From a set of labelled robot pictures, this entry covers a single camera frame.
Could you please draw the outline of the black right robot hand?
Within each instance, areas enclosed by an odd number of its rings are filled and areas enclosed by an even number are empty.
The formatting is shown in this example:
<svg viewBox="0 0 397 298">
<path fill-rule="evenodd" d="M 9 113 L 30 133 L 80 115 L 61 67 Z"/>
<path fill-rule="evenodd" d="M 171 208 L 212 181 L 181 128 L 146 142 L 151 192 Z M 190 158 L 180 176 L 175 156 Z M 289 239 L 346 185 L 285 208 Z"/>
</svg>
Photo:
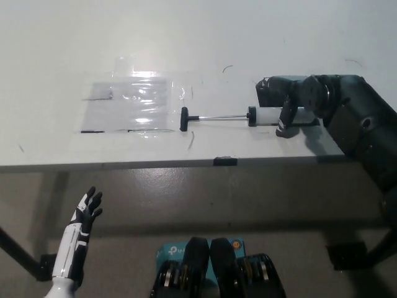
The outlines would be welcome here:
<svg viewBox="0 0 397 298">
<path fill-rule="evenodd" d="M 264 78 L 256 84 L 259 107 L 256 125 L 275 125 L 276 136 L 291 138 L 300 127 L 316 122 L 314 114 L 303 107 L 295 94 L 298 80 L 283 76 Z"/>
</svg>

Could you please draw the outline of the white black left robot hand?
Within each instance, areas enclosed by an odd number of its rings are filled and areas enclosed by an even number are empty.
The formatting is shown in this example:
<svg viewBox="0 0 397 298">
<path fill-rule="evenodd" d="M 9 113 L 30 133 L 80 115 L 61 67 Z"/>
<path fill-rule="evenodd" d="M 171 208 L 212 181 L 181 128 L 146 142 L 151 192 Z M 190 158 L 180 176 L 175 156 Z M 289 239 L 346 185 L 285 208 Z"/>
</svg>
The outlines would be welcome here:
<svg viewBox="0 0 397 298">
<path fill-rule="evenodd" d="M 92 226 L 102 213 L 101 202 L 102 193 L 95 187 L 83 195 L 64 230 L 53 267 L 54 278 L 68 278 L 75 282 L 81 279 Z"/>
</svg>

